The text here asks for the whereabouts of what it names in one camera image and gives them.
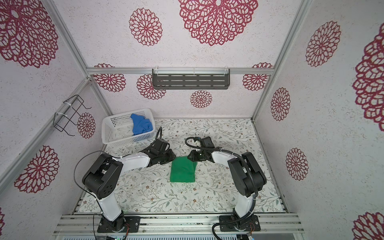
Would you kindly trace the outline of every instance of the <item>mounting plate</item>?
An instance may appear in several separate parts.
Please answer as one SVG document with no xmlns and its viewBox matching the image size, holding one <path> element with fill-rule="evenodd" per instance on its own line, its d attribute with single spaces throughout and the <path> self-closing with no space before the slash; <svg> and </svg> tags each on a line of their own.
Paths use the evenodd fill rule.
<svg viewBox="0 0 384 240">
<path fill-rule="evenodd" d="M 231 215 L 219 216 L 218 219 L 219 219 L 219 222 L 233 221 L 233 219 L 231 218 Z M 251 231 L 251 226 L 252 226 L 252 231 L 253 232 L 258 232 L 258 231 L 261 230 L 259 219 L 258 219 L 258 217 L 256 215 L 252 215 L 252 217 L 251 217 L 251 219 L 249 221 L 247 221 L 242 226 L 240 226 L 240 231 L 250 232 Z M 222 232 L 236 232 L 236 231 L 239 231 L 239 230 L 237 230 L 235 228 L 235 223 L 230 223 L 230 224 L 227 224 L 227 225 L 220 225 L 220 231 L 222 231 Z"/>
<path fill-rule="evenodd" d="M 141 217 L 124 217 L 125 223 L 129 224 L 129 231 L 128 232 L 137 232 L 139 230 L 140 226 L 140 219 Z M 100 220 L 99 228 L 97 229 L 98 233 L 112 233 L 112 230 L 110 230 L 109 225 L 105 222 L 104 218 Z M 124 227 L 122 232 L 126 232 L 127 228 Z"/>
</svg>

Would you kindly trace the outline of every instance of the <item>white plastic basket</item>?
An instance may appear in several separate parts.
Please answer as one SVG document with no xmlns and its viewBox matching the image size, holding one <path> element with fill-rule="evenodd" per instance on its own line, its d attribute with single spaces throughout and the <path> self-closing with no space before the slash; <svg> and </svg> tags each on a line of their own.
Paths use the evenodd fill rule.
<svg viewBox="0 0 384 240">
<path fill-rule="evenodd" d="M 133 135 L 133 121 L 131 114 L 140 115 L 149 119 L 153 130 L 138 135 Z M 109 116 L 103 119 L 101 138 L 104 144 L 112 147 L 145 140 L 155 136 L 155 121 L 149 108 Z"/>
</svg>

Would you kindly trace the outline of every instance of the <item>red mandala print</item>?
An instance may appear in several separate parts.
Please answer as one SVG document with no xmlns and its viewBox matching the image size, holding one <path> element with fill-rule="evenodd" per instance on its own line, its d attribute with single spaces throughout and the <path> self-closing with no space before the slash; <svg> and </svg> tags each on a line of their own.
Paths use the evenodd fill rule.
<svg viewBox="0 0 384 240">
<path fill-rule="evenodd" d="M 114 68 L 105 63 L 97 64 L 96 68 Z M 98 85 L 110 92 L 120 92 L 125 88 L 125 78 L 123 74 L 94 74 L 93 77 Z"/>
<path fill-rule="evenodd" d="M 364 215 L 359 215 L 358 219 L 353 223 L 353 240 L 384 239 L 384 216 L 381 213 L 371 214 L 366 212 Z"/>
<path fill-rule="evenodd" d="M 270 63 L 259 63 L 254 65 L 253 68 L 273 68 L 273 65 Z M 263 89 L 268 78 L 269 75 L 267 74 L 246 74 L 243 76 L 243 85 L 248 90 L 257 91 Z"/>
<path fill-rule="evenodd" d="M 162 98 L 167 92 L 166 90 L 156 90 L 153 88 L 152 74 L 140 76 L 136 87 L 141 95 L 152 100 Z"/>
<path fill-rule="evenodd" d="M 191 95 L 191 103 L 197 108 L 205 108 L 212 102 L 212 95 L 204 90 L 198 90 Z"/>
<path fill-rule="evenodd" d="M 5 60 L 23 67 L 49 65 L 55 58 L 58 35 L 38 0 L 0 1 L 0 50 Z"/>
<path fill-rule="evenodd" d="M 58 168 L 57 153 L 49 146 L 43 146 L 16 179 L 14 186 L 21 192 L 37 193 L 51 184 Z"/>
<path fill-rule="evenodd" d="M 291 99 L 287 89 L 277 89 L 271 101 L 271 113 L 276 121 L 281 121 L 287 116 L 291 106 L 290 103 Z"/>
<path fill-rule="evenodd" d="M 340 41 L 340 25 L 330 21 L 319 27 L 308 43 L 306 58 L 309 65 L 317 67 L 327 62 Z"/>
<path fill-rule="evenodd" d="M 1 212 L 1 207 L 0 207 L 0 236 L 1 236 L 1 231 L 3 230 L 4 225 L 5 225 L 4 214 Z"/>
<path fill-rule="evenodd" d="M 223 45 L 252 21 L 257 0 L 179 0 L 184 28 L 200 43 Z"/>
<path fill-rule="evenodd" d="M 300 149 L 292 148 L 288 152 L 285 165 L 289 174 L 296 180 L 303 180 L 308 174 L 307 157 Z"/>
<path fill-rule="evenodd" d="M 90 138 L 95 133 L 95 119 L 89 113 L 83 113 L 77 121 L 77 130 L 83 138 Z"/>
<path fill-rule="evenodd" d="M 366 119 L 377 122 L 384 131 L 384 23 L 375 39 L 365 46 L 364 56 L 355 70 L 355 103 L 364 109 Z"/>
<path fill-rule="evenodd" d="M 136 9 L 129 19 L 133 37 L 145 46 L 153 46 L 160 41 L 163 29 L 158 17 L 148 9 Z"/>
</svg>

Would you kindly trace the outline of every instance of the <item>floral table surface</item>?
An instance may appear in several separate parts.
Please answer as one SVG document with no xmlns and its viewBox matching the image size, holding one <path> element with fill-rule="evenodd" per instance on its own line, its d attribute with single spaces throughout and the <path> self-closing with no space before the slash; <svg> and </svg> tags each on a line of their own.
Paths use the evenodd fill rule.
<svg viewBox="0 0 384 240">
<path fill-rule="evenodd" d="M 259 163 L 267 184 L 258 193 L 255 212 L 285 212 L 272 183 L 270 173 L 258 144 L 250 119 L 156 119 L 163 127 L 163 139 L 169 142 L 176 156 L 192 150 L 184 144 L 187 137 L 210 136 L 215 146 L 239 154 L 251 152 Z M 153 139 L 125 146 L 107 147 L 114 156 L 138 152 Z M 122 175 L 114 190 L 124 212 L 231 212 L 236 204 L 237 190 L 229 168 L 209 161 L 199 162 L 193 183 L 169 181 L 171 163 L 131 170 Z M 86 194 L 79 212 L 99 212 L 94 197 Z"/>
</svg>

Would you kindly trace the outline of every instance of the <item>blue cloth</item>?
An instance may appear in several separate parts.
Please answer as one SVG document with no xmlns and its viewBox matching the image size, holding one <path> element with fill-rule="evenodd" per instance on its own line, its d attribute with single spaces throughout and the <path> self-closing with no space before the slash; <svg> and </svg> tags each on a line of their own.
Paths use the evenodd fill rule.
<svg viewBox="0 0 384 240">
<path fill-rule="evenodd" d="M 145 119 L 143 116 L 132 114 L 133 121 L 133 135 L 150 132 L 153 130 L 152 123 L 149 119 Z"/>
</svg>

